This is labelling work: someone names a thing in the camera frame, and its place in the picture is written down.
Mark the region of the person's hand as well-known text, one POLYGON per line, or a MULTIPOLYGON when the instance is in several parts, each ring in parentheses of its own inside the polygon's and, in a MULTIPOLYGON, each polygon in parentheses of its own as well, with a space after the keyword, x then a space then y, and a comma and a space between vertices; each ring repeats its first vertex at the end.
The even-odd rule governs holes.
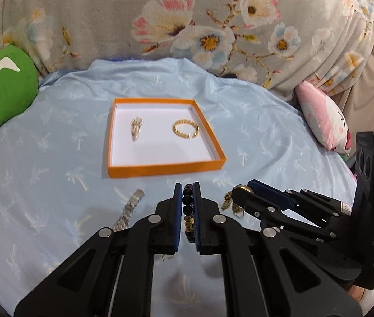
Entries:
POLYGON ((347 287, 346 292, 355 299, 359 304, 374 304, 374 290, 369 290, 356 285, 347 287))

